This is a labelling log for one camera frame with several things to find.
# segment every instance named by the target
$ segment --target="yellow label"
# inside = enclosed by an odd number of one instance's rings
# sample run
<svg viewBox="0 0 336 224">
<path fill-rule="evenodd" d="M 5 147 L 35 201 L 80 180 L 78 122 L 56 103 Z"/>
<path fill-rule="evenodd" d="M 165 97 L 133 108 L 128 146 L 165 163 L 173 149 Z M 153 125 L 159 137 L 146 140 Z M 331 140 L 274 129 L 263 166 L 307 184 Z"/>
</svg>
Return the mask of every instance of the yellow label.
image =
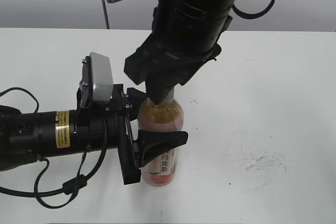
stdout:
<svg viewBox="0 0 336 224">
<path fill-rule="evenodd" d="M 69 148 L 70 147 L 70 111 L 56 112 L 56 147 Z"/>
</svg>

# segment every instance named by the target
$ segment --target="bottle neck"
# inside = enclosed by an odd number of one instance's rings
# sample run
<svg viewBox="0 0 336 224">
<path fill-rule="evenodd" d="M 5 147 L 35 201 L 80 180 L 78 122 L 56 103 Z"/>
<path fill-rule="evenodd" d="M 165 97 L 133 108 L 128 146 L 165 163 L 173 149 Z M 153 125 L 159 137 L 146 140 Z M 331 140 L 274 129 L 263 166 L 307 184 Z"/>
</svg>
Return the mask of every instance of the bottle neck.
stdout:
<svg viewBox="0 0 336 224">
<path fill-rule="evenodd" d="M 174 88 L 172 88 L 161 103 L 170 103 L 174 101 Z"/>
</svg>

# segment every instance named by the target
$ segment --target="white table surface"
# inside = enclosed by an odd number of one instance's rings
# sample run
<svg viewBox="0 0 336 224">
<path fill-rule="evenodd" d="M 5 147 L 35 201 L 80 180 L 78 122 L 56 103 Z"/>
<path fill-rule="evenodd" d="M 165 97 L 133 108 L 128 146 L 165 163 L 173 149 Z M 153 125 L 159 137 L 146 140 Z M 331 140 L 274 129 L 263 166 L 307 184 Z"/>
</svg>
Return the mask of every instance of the white table surface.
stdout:
<svg viewBox="0 0 336 224">
<path fill-rule="evenodd" d="M 148 34 L 0 29 L 0 90 L 30 90 L 40 111 L 75 109 L 81 59 L 91 51 L 109 56 L 115 83 L 133 87 L 124 59 Z M 110 150 L 67 207 L 0 195 L 0 223 L 335 223 L 336 33 L 229 31 L 220 45 L 217 62 L 176 88 L 189 139 L 171 184 L 124 186 L 117 151 Z M 35 108 L 17 91 L 0 104 Z M 84 174 L 98 154 L 89 154 Z M 41 190 L 73 178 L 80 155 L 50 162 Z M 2 172 L 0 185 L 32 191 L 44 166 Z"/>
</svg>

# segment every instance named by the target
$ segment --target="iced tea bottle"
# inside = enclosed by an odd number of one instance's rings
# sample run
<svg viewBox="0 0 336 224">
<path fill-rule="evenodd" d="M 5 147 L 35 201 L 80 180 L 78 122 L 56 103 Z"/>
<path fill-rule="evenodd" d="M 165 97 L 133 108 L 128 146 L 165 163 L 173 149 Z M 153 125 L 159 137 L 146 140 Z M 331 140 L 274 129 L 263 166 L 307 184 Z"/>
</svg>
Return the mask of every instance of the iced tea bottle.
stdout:
<svg viewBox="0 0 336 224">
<path fill-rule="evenodd" d="M 144 131 L 181 131 L 183 110 L 174 99 L 174 89 L 158 105 L 155 105 L 149 98 L 146 99 L 139 109 L 138 125 Z M 152 186 L 167 185 L 174 178 L 176 166 L 176 149 L 172 149 L 161 154 L 142 168 L 142 178 Z"/>
</svg>

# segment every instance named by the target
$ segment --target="black cord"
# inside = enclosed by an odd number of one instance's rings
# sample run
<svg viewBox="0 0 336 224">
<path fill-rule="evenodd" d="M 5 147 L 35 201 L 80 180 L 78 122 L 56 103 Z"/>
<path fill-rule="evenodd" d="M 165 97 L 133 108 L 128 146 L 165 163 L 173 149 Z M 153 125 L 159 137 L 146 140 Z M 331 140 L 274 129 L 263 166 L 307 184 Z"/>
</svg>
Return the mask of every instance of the black cord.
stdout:
<svg viewBox="0 0 336 224">
<path fill-rule="evenodd" d="M 11 196 L 16 196 L 16 197 L 35 198 L 34 193 L 29 193 L 29 192 L 26 192 L 26 191 L 16 191 L 16 190 L 7 189 L 7 188 L 4 188 L 4 187 L 0 187 L 0 193 L 11 195 Z M 46 191 L 46 192 L 43 192 L 43 193 L 39 193 L 39 195 L 40 195 L 40 197 L 50 197 L 50 196 L 55 196 L 55 195 L 59 195 L 59 194 L 62 194 L 62 193 L 63 193 L 62 189 L 57 189 L 57 190 L 53 190 L 53 191 Z"/>
<path fill-rule="evenodd" d="M 8 92 L 12 91 L 12 90 L 20 90 L 23 91 L 27 94 L 29 94 L 35 101 L 36 101 L 36 109 L 34 111 L 34 114 L 37 113 L 38 109 L 39 109 L 39 103 L 37 101 L 37 99 L 33 96 L 32 93 L 30 93 L 28 90 L 23 89 L 23 88 L 18 88 L 18 87 L 13 87 L 10 89 L 7 89 L 3 92 L 0 92 L 0 97 L 7 94 Z M 66 206 L 67 204 L 69 204 L 71 201 L 73 201 L 75 199 L 75 197 L 78 195 L 78 191 L 80 188 L 83 188 L 84 186 L 86 186 L 87 181 L 94 175 L 96 174 L 96 172 L 98 171 L 98 169 L 100 168 L 105 155 L 106 155 L 106 151 L 107 151 L 107 142 L 108 142 L 108 125 L 107 125 L 107 119 L 105 117 L 105 113 L 104 110 L 101 110 L 101 116 L 102 116 L 102 120 L 103 120 L 103 128 L 104 128 L 104 139 L 103 139 L 103 143 L 102 143 L 102 149 L 99 155 L 99 158 L 97 160 L 97 163 L 95 164 L 95 166 L 93 167 L 93 169 L 89 172 L 88 175 L 84 176 L 80 174 L 80 170 L 82 168 L 82 165 L 86 159 L 86 155 L 87 155 L 87 151 L 85 150 L 85 152 L 82 155 L 82 161 L 80 163 L 80 166 L 78 168 L 76 177 L 72 180 L 69 180 L 68 182 L 65 182 L 63 184 L 63 188 L 61 189 L 57 189 L 57 190 L 53 190 L 53 191 L 46 191 L 43 193 L 38 192 L 38 184 L 39 181 L 42 177 L 42 175 L 45 173 L 45 171 L 48 169 L 49 167 L 49 160 L 46 158 L 42 158 L 40 159 L 40 161 L 45 161 L 47 162 L 46 167 L 39 173 L 39 175 L 37 176 L 35 183 L 34 183 L 34 192 L 33 193 L 29 193 L 29 192 L 25 192 L 25 191 L 16 191 L 16 190 L 11 190 L 11 189 L 7 189 L 4 187 L 0 187 L 0 193 L 2 194 L 7 194 L 7 195 L 11 195 L 11 196 L 17 196 L 17 197 L 26 197 L 26 198 L 36 198 L 37 201 L 44 207 L 46 208 L 50 208 L 50 209 L 57 209 L 57 208 L 61 208 L 63 206 Z M 71 196 L 69 198 L 69 200 L 60 205 L 60 206 L 51 206 L 47 203 L 45 203 L 42 200 L 42 197 L 49 197 L 49 196 L 54 196 L 54 195 L 59 195 L 61 193 L 65 193 L 65 194 L 70 194 Z"/>
<path fill-rule="evenodd" d="M 73 187 L 74 189 L 73 189 L 73 191 L 72 191 L 72 194 L 71 194 L 70 198 L 68 199 L 67 202 L 65 202 L 64 204 L 59 205 L 59 206 L 51 206 L 51 205 L 45 203 L 45 202 L 42 200 L 42 198 L 41 198 L 41 196 L 40 196 L 40 194 L 39 194 L 39 192 L 38 192 L 38 183 L 39 183 L 39 181 L 40 181 L 42 175 L 43 175 L 43 174 L 46 172 L 46 170 L 48 169 L 49 164 L 50 164 L 49 160 L 46 159 L 46 158 L 42 158 L 42 159 L 40 160 L 40 161 L 45 161 L 45 162 L 47 162 L 47 165 L 46 165 L 46 167 L 39 173 L 39 175 L 37 176 L 37 178 L 36 178 L 36 180 L 35 180 L 35 183 L 34 183 L 34 195 L 35 195 L 36 200 L 37 200 L 42 206 L 44 206 L 44 207 L 46 207 L 46 208 L 49 208 L 49 209 L 57 209 L 57 208 L 61 208 L 61 207 L 66 206 L 66 205 L 69 204 L 70 202 L 72 202 L 72 201 L 77 197 L 77 195 L 78 195 L 78 191 L 79 191 L 79 189 L 80 189 L 80 186 L 79 186 L 80 170 L 81 170 L 81 168 L 82 168 L 82 166 L 83 166 L 83 163 L 84 163 L 84 161 L 85 161 L 86 154 L 87 154 L 87 152 L 85 151 L 85 152 L 83 153 L 83 155 L 82 155 L 82 161 L 80 162 L 79 168 L 78 168 L 78 170 L 77 170 L 76 180 L 75 180 L 75 186 Z"/>
<path fill-rule="evenodd" d="M 34 99 L 34 101 L 36 102 L 36 109 L 35 109 L 35 111 L 34 111 L 34 114 L 36 114 L 37 111 L 38 111 L 38 109 L 39 109 L 39 107 L 40 107 L 40 104 L 38 103 L 38 101 L 37 101 L 37 99 L 35 98 L 35 96 L 33 96 L 33 94 L 30 93 L 30 92 L 29 92 L 28 90 L 26 90 L 26 89 L 19 88 L 19 87 L 12 87 L 12 88 L 10 88 L 10 89 L 6 89 L 5 91 L 0 92 L 0 97 L 2 97 L 3 95 L 5 95 L 5 94 L 7 94 L 8 92 L 11 92 L 11 91 L 13 91 L 13 90 L 19 90 L 19 91 L 25 92 L 25 93 L 29 94 L 31 98 Z"/>
<path fill-rule="evenodd" d="M 88 175 L 85 176 L 85 178 L 87 180 L 89 180 L 90 178 L 93 177 L 94 174 L 96 174 L 96 172 L 98 171 L 98 169 L 100 168 L 104 158 L 105 158 L 105 154 L 106 154 L 106 150 L 107 150 L 107 141 L 108 141 L 108 135 L 109 135 L 109 131 L 108 131 L 108 126 L 107 126 L 107 119 L 105 117 L 105 113 L 104 110 L 101 111 L 102 113 L 102 119 L 103 119 L 103 125 L 104 125 L 104 139 L 103 139 L 103 145 L 101 148 L 101 152 L 98 158 L 98 161 L 96 163 L 96 165 L 94 166 L 94 168 L 89 172 Z"/>
<path fill-rule="evenodd" d="M 275 0 L 271 0 L 269 5 L 260 13 L 254 13 L 254 14 L 244 13 L 241 10 L 239 10 L 235 5 L 233 5 L 232 10 L 241 18 L 255 19 L 255 18 L 260 18 L 261 16 L 264 16 L 266 13 L 268 13 L 268 11 L 271 10 L 271 8 L 273 7 L 274 3 L 275 3 Z"/>
<path fill-rule="evenodd" d="M 102 7 L 103 7 L 103 12 L 104 12 L 104 19 L 105 19 L 106 29 L 110 29 L 109 16 L 108 16 L 108 14 L 107 14 L 105 0 L 101 0 L 101 5 L 102 5 Z"/>
</svg>

